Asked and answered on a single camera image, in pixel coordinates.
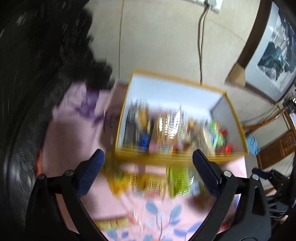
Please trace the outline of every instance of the white wall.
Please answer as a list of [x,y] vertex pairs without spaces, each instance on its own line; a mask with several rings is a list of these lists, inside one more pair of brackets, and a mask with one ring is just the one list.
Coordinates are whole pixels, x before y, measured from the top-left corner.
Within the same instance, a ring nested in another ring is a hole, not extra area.
[[260,127],[252,135],[255,137],[258,143],[258,147],[262,148],[265,145],[273,142],[279,136],[284,134],[289,128],[286,125],[284,117],[281,116],[275,121],[269,123],[266,126]]
[[[219,14],[209,12],[204,27],[204,83],[227,91],[241,121],[272,106],[250,91],[224,85],[259,3],[224,0]],[[202,6],[183,0],[90,0],[86,8],[93,13],[91,48],[97,59],[112,64],[116,79],[128,82],[133,69],[142,68],[200,81],[197,30]]]

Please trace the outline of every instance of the painting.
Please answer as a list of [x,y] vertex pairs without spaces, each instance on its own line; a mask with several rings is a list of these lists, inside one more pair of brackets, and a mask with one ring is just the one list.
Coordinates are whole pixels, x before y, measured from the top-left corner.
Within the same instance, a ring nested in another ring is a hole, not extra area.
[[295,41],[295,32],[279,11],[272,36],[258,62],[258,68],[280,92],[286,89],[296,74]]

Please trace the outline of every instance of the wooden cabinet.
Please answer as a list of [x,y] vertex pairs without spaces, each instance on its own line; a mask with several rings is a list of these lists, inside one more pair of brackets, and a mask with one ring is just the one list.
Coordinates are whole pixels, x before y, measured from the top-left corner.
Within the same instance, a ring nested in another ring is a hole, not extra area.
[[257,155],[258,166],[265,169],[281,161],[290,155],[296,148],[296,141],[293,130],[288,130],[285,134],[263,148]]

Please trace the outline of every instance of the black bag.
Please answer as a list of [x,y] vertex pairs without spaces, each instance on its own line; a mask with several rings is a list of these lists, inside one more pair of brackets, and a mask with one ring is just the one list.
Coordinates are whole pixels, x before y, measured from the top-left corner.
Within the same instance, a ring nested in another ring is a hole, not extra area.
[[83,10],[86,3],[1,3],[0,227],[12,240],[24,235],[33,167],[52,108],[72,81],[86,79],[91,88],[110,87],[111,67],[96,62],[89,49],[92,18]]

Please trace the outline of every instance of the pink fabric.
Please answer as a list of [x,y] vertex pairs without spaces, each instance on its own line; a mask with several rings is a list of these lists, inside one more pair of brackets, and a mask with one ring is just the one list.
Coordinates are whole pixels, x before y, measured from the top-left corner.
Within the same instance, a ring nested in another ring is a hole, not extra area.
[[[96,93],[88,95],[84,83],[73,84],[60,106],[53,109],[53,119],[49,124],[42,152],[42,172],[47,177],[58,176],[68,169],[75,169],[98,148],[112,151],[125,94],[126,86],[115,85],[112,91],[100,91],[96,99]],[[138,171],[133,164],[124,164],[123,169],[134,173]],[[239,177],[247,177],[243,157],[228,163],[222,169],[230,170]],[[165,175],[165,168],[146,166],[146,172]],[[57,195],[57,198],[68,228],[77,231],[62,196]],[[188,230],[193,224],[197,224],[197,227],[198,223],[205,219],[214,203],[212,199],[201,205],[191,196],[170,199],[167,193],[164,199],[144,200],[128,193],[117,199],[101,174],[81,201],[94,220],[125,216],[135,211],[141,219],[141,225],[114,231],[119,237],[118,240],[127,241],[187,241],[194,233]],[[150,202],[157,208],[157,215],[147,208],[147,203]],[[173,222],[171,220],[173,224],[169,224],[174,208],[180,208],[181,211]],[[232,204],[227,218],[234,212],[235,205]],[[109,240],[115,240],[114,232],[103,233]]]

